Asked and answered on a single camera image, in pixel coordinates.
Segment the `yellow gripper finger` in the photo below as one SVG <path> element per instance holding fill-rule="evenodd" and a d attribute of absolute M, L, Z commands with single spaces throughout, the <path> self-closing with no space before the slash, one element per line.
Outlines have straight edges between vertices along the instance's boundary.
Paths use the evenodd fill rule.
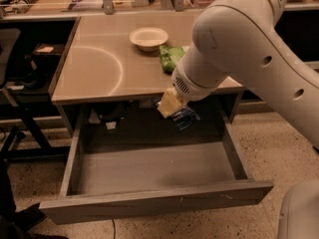
<path fill-rule="evenodd" d="M 188 99 L 180 95 L 175 88 L 168 88 L 159 101 L 158 110 L 166 119 L 179 111 L 188 103 Z"/>

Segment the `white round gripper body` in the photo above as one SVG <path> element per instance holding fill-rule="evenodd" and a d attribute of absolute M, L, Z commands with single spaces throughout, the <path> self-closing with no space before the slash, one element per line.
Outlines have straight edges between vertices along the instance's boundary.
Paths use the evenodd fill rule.
<path fill-rule="evenodd" d="M 183 65 L 177 65 L 171 75 L 172 85 L 176 92 L 185 100 L 196 102 L 210 95 L 212 88 L 205 88 L 194 83 L 183 70 Z"/>

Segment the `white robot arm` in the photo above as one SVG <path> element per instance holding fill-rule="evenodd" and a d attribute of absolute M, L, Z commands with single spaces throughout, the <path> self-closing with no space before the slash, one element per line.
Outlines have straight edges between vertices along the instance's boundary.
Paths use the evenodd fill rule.
<path fill-rule="evenodd" d="M 192 27 L 159 102 L 169 117 L 210 95 L 231 77 L 267 102 L 311 144 L 319 146 L 319 76 L 275 31 L 286 0 L 215 0 Z"/>

